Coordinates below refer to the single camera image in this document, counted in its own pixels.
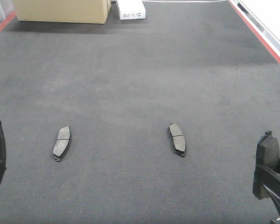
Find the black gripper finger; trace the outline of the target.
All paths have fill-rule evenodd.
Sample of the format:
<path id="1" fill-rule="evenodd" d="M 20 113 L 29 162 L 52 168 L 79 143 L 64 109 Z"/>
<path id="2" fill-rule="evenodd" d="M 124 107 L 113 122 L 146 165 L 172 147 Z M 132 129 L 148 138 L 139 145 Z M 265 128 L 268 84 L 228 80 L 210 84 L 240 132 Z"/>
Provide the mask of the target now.
<path id="1" fill-rule="evenodd" d="M 255 197 L 271 198 L 280 216 L 280 174 L 263 166 L 255 167 Z"/>

